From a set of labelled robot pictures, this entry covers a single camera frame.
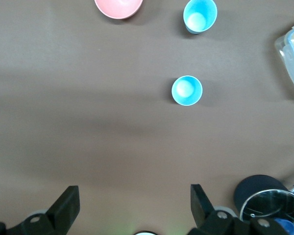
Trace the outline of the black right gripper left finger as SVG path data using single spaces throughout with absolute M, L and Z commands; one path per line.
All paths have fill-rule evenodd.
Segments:
M 66 235 L 79 214 L 79 188 L 69 186 L 45 213 L 15 227 L 17 235 Z

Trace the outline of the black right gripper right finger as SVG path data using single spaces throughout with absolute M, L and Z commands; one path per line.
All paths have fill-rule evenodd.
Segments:
M 192 235 L 241 235 L 243 224 L 232 209 L 213 206 L 200 184 L 190 187 L 191 212 L 196 228 Z

